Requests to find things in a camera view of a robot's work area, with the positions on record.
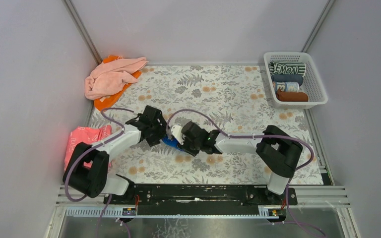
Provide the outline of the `brown towel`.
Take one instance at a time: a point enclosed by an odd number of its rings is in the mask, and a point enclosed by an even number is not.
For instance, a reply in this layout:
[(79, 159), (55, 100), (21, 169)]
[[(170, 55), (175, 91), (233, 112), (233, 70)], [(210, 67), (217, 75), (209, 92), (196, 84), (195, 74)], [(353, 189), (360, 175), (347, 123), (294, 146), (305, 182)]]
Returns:
[(276, 97), (282, 102), (308, 102), (309, 97), (304, 92), (282, 92), (277, 91)]

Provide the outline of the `orange blue rabbit towel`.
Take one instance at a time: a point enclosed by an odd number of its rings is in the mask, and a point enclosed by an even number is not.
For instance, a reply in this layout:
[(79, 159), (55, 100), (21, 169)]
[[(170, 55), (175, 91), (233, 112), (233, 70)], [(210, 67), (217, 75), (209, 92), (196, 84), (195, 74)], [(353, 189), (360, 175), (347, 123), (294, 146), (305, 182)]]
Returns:
[(272, 82), (274, 91), (277, 93), (281, 92), (295, 92), (298, 93), (300, 90), (299, 84), (297, 82)]

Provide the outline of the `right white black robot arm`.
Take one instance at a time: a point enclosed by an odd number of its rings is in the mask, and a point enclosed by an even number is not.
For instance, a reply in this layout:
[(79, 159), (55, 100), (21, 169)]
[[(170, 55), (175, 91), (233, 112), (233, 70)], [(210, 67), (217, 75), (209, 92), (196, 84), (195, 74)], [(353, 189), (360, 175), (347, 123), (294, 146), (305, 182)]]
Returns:
[(217, 129), (208, 132), (190, 121), (185, 126), (172, 126), (170, 133), (178, 148), (193, 156), (199, 152), (258, 155), (271, 169), (267, 189), (276, 195), (285, 192), (303, 150), (300, 141), (274, 125), (267, 126), (262, 135), (226, 134)]

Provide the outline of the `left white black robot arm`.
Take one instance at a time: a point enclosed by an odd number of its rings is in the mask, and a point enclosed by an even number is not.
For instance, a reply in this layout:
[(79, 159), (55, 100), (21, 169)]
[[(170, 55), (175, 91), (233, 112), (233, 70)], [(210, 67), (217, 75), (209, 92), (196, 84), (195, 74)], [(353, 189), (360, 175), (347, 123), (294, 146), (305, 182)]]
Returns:
[(132, 182), (123, 176), (108, 173), (111, 157), (142, 141), (149, 146), (158, 145), (166, 136), (167, 124), (162, 111), (152, 106), (146, 106), (142, 113), (125, 123), (116, 124), (120, 130), (110, 136), (91, 144), (80, 142), (75, 146), (63, 176), (65, 194), (70, 201), (80, 201), (71, 197), (70, 188), (90, 198), (100, 194), (125, 195)]

